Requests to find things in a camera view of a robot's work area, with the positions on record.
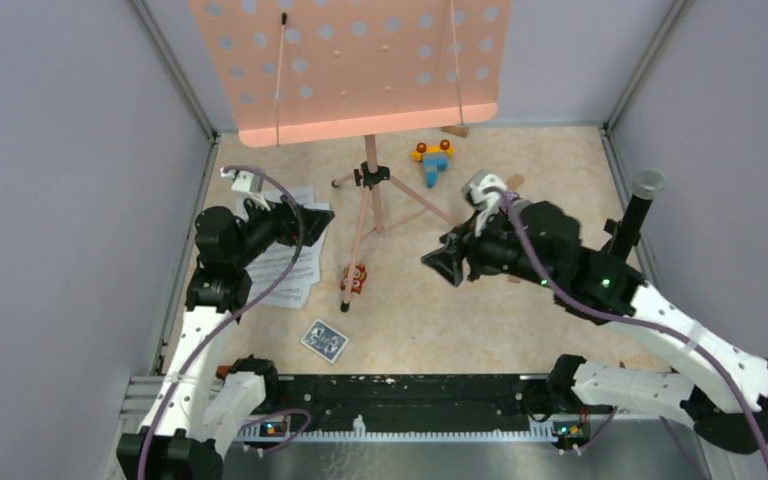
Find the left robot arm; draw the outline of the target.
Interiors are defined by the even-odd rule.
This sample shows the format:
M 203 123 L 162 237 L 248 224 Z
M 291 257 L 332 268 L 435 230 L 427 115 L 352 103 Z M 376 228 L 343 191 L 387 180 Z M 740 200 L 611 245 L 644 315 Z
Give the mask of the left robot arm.
M 287 196 L 263 207 L 249 204 L 246 218 L 222 206 L 195 220 L 197 268 L 186 291 L 180 337 L 153 404 L 135 433 L 125 433 L 116 458 L 127 479 L 220 479 L 224 459 L 245 420 L 279 404 L 272 363 L 228 374 L 214 387 L 232 324 L 256 303 L 247 271 L 274 244 L 298 257 L 335 217 L 300 206 Z

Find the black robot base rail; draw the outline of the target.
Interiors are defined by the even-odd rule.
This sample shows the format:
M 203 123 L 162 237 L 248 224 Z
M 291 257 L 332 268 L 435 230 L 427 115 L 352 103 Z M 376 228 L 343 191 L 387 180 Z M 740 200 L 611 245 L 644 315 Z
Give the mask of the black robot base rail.
M 288 427 L 308 433 L 467 434 L 527 432 L 550 420 L 586 420 L 608 413 L 551 390 L 542 375 L 527 374 L 281 374 L 254 356 L 217 368 L 264 377 L 266 398 L 257 415 L 284 412 Z

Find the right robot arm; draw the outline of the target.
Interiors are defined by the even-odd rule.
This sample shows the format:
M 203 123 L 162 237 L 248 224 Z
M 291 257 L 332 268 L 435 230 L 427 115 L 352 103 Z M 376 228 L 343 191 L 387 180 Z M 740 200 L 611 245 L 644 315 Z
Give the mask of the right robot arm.
M 518 215 L 472 217 L 421 259 L 452 285 L 511 275 L 553 292 L 556 304 L 626 336 L 669 366 L 666 373 L 560 356 L 546 380 L 560 412 L 615 406 L 690 427 L 707 442 L 748 455 L 768 443 L 768 358 L 749 354 L 692 319 L 642 273 L 584 246 L 579 222 L 549 202 L 519 201 Z

